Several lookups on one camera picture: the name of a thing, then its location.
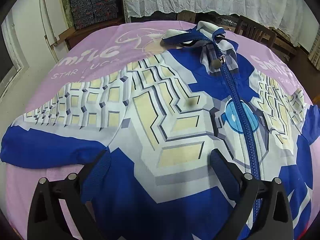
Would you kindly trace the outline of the white boards against wall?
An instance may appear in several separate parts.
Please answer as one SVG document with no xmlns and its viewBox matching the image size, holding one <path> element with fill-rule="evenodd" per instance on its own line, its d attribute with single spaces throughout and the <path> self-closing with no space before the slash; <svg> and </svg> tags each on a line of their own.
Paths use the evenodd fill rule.
<svg viewBox="0 0 320 240">
<path fill-rule="evenodd" d="M 40 0 L 43 23 L 50 46 L 58 46 L 75 32 L 69 0 Z"/>
</svg>

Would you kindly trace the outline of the dark wooden chair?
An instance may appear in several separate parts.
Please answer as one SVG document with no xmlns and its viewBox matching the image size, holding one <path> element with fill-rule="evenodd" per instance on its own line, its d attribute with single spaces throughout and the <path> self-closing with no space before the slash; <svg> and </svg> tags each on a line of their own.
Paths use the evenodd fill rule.
<svg viewBox="0 0 320 240">
<path fill-rule="evenodd" d="M 245 16 L 239 17 L 234 33 L 258 43 L 261 43 L 263 38 L 267 36 L 268 40 L 264 43 L 264 45 L 266 45 L 268 48 L 272 48 L 277 37 L 276 33 L 271 29 L 249 18 L 246 18 Z"/>
</svg>

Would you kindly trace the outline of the brown wooden cabinet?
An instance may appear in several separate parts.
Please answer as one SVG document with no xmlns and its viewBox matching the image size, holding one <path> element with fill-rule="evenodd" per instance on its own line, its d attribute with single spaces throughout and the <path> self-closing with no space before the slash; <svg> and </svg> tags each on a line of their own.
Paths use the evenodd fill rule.
<svg viewBox="0 0 320 240">
<path fill-rule="evenodd" d="M 125 23 L 125 20 L 123 17 L 122 18 L 115 18 L 113 20 L 99 22 L 99 23 L 87 26 L 85 28 L 82 28 L 80 30 L 76 30 L 74 33 L 68 35 L 66 38 L 66 44 L 67 44 L 68 50 L 71 50 L 72 48 L 74 48 L 84 38 L 86 38 L 91 33 L 95 32 L 97 30 L 116 26 L 116 25 L 121 25 L 123 23 Z"/>
</svg>

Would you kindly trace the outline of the stack of patterned boxes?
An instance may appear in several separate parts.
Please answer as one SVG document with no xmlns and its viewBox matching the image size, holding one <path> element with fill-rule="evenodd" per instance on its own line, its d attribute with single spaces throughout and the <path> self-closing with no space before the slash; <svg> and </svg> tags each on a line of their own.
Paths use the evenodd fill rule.
<svg viewBox="0 0 320 240">
<path fill-rule="evenodd" d="M 69 0 L 76 30 L 114 20 L 119 14 L 119 0 Z"/>
</svg>

